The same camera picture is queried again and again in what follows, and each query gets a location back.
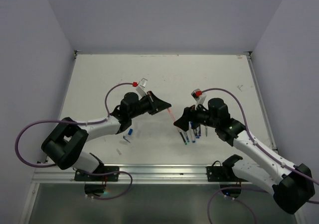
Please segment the teal dark gel pen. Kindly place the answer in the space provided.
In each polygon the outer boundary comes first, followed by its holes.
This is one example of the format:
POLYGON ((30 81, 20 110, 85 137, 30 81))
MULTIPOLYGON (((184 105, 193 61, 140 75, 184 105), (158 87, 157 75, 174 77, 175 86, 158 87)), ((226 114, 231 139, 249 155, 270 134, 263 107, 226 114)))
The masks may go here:
POLYGON ((181 136, 181 139, 182 139, 183 143, 184 143, 185 145, 187 145, 187 141, 186 141, 186 139, 185 139, 183 133, 182 133, 180 130, 178 130, 178 132, 179 132, 179 135, 181 136))

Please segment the orange gel pen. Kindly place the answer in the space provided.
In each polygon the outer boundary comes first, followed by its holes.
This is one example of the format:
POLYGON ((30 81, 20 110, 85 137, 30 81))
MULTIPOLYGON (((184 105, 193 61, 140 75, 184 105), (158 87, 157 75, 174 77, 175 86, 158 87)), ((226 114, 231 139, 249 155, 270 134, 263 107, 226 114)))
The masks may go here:
POLYGON ((169 115, 170 115, 170 117, 171 117, 171 119, 172 119, 172 122, 174 123, 174 122, 175 122, 175 118, 174 118, 173 113, 171 112, 170 108, 167 108, 167 111, 168 111, 168 113, 169 113, 169 115))

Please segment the blue clear gel pen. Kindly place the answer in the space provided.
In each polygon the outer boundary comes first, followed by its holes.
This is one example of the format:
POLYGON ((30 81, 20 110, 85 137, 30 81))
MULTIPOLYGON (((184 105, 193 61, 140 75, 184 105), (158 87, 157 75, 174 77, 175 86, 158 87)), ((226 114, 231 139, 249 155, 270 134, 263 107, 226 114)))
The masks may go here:
POLYGON ((199 136, 198 136, 198 127, 199 127, 200 125, 195 125, 194 126, 194 133, 195 133, 195 135, 196 135, 196 138, 200 138, 199 136))

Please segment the blue cap marker pen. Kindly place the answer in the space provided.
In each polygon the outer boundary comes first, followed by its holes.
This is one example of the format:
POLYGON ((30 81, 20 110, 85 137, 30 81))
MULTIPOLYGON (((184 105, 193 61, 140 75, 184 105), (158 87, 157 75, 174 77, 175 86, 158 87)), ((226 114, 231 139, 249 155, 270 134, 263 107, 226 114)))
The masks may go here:
POLYGON ((191 140, 192 140, 192 143, 195 143, 196 142, 196 135, 194 133, 194 129, 192 128, 192 124, 190 124, 190 135, 191 135, 191 140))

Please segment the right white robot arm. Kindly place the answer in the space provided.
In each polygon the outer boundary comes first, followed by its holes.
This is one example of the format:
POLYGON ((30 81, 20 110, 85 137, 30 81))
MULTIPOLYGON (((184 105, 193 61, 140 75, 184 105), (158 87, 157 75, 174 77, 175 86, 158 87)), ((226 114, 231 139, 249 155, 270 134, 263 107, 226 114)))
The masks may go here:
POLYGON ((217 136, 249 156, 255 165, 233 155, 231 163, 222 168, 226 180, 244 179, 271 194, 286 213, 295 214, 315 195, 312 173, 305 164, 296 165, 283 158, 254 137, 247 127, 231 117, 223 99, 213 98, 208 107, 186 107, 174 126, 183 131, 204 125, 215 130, 217 136))

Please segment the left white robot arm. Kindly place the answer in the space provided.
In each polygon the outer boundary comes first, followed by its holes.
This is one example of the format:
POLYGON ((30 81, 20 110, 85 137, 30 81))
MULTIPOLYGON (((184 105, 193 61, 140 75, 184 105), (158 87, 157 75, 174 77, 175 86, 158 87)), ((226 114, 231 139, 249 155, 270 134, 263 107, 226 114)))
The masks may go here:
POLYGON ((64 118, 42 143, 41 149, 61 170, 75 168, 96 181, 104 174, 104 164, 96 155, 84 152, 84 145, 93 139, 126 131, 132 125, 132 119, 140 115, 154 115, 170 107, 170 103, 151 91, 141 98, 129 92, 108 118, 87 124, 64 118))

